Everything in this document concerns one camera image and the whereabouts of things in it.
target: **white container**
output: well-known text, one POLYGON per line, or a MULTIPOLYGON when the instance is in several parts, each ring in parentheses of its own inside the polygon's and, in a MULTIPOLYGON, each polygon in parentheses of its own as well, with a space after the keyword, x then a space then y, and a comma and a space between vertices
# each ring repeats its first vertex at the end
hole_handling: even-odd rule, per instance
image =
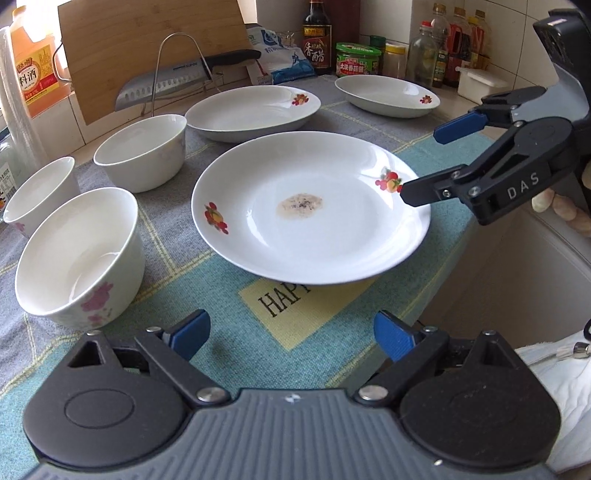
POLYGON ((510 90, 506 81, 491 72, 462 67, 457 67, 456 70, 461 74, 457 94, 479 105, 485 96, 510 90))

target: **jar lid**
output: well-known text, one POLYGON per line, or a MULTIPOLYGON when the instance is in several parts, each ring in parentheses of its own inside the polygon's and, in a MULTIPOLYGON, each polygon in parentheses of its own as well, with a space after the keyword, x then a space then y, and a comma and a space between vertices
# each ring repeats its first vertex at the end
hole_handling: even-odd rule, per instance
POLYGON ((381 48, 386 45, 386 37, 380 37, 379 35, 370 35, 369 44, 372 47, 381 48))
POLYGON ((359 43, 337 43, 336 49, 345 53, 353 53, 356 55, 369 55, 371 57, 379 57, 382 54, 381 50, 369 47, 367 45, 360 45, 359 43))
POLYGON ((386 43, 386 51, 388 53, 406 55, 406 47, 404 45, 390 45, 389 43, 386 43))

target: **plastic bag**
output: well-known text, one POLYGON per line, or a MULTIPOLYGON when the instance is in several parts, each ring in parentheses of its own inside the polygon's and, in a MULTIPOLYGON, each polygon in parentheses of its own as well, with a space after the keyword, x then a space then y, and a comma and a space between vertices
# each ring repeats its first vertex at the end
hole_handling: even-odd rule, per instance
POLYGON ((316 75, 302 50, 283 45, 273 30, 257 25, 247 32, 252 47, 261 52, 261 58, 247 67, 253 85, 276 85, 316 75))

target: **blue gripper pad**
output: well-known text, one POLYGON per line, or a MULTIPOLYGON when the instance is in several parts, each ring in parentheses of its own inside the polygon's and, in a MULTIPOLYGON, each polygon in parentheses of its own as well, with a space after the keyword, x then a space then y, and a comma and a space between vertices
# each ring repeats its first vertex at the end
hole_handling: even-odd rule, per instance
POLYGON ((446 145, 459 138, 479 132, 486 127, 487 123, 488 118, 484 113, 469 112, 437 127, 433 131, 433 138, 437 143, 446 145))
POLYGON ((385 310, 374 317, 374 337, 393 362, 409 353, 423 338, 420 332, 385 310))
POLYGON ((173 331, 167 332, 163 340, 188 362, 207 342, 211 328, 209 314, 205 310, 197 310, 175 325, 173 331))

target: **tablecloth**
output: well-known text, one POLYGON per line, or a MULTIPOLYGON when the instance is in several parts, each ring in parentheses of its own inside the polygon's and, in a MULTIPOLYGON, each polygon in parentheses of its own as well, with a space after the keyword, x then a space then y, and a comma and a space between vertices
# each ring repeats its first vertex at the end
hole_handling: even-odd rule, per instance
MULTIPOLYGON (((293 82, 323 104, 304 129, 337 132, 372 142, 407 162, 418 175, 470 163, 491 143, 476 134, 438 145, 435 115, 392 119, 344 101, 325 76, 293 82)), ((433 206, 419 249, 396 268, 365 281, 334 287, 277 283, 240 270, 216 255, 193 225, 190 197, 197 178, 232 145, 187 130, 183 168, 165 185, 137 194, 147 266, 132 305, 107 325, 107 335, 132 337, 150 325, 166 327, 197 308, 212 318, 209 341, 192 359, 233 394, 240 387, 334 387, 366 380, 383 354, 375 346, 372 318, 389 309, 412 323, 453 268, 465 243, 470 212, 459 201, 433 206)), ((111 185, 94 164, 77 169, 82 191, 111 185)), ((19 307, 14 277, 25 239, 0 233, 0 478, 20 478, 35 465, 22 432, 28 399, 81 333, 19 307)))

